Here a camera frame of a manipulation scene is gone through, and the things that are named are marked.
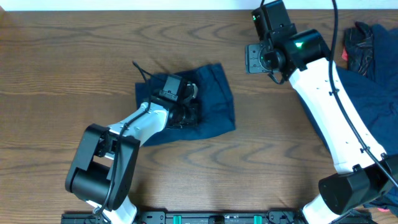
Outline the navy blue shorts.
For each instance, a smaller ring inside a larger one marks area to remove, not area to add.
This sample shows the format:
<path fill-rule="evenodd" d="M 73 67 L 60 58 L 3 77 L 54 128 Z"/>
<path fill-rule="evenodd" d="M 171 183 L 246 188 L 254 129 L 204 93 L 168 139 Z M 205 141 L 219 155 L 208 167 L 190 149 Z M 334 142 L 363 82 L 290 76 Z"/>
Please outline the navy blue shorts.
<path fill-rule="evenodd" d="M 208 64 L 178 72 L 178 76 L 198 86 L 195 101 L 199 104 L 198 125 L 182 129 L 167 128 L 151 136 L 145 146 L 157 146 L 179 140 L 192 141 L 217 137 L 234 131 L 234 99 L 221 64 Z"/>

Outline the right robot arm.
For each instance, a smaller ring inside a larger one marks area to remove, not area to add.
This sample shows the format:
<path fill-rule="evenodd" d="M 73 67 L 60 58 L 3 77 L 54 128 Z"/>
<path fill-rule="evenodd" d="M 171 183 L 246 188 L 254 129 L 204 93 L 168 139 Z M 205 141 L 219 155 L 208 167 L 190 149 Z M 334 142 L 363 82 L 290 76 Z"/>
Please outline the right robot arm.
<path fill-rule="evenodd" d="M 289 82 L 328 148 L 335 174 L 319 181 L 319 194 L 294 223 L 336 223 L 397 185 L 397 157 L 371 135 L 341 83 L 333 57 L 315 29 L 298 32 L 282 1 L 262 2 L 252 19 L 259 42 L 245 48 L 249 74 Z"/>

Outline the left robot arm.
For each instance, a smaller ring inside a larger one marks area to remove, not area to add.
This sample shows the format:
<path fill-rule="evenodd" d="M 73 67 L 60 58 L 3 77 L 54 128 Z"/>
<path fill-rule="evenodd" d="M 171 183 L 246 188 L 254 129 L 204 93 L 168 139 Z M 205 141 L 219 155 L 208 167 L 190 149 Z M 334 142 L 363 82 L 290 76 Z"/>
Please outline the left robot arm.
<path fill-rule="evenodd" d="M 81 138 L 65 188 L 94 209 L 90 214 L 64 214 L 62 223 L 134 223 L 137 207 L 129 189 L 139 148 L 166 128 L 198 123 L 195 83 L 168 75 L 136 112 L 109 125 L 89 125 Z"/>

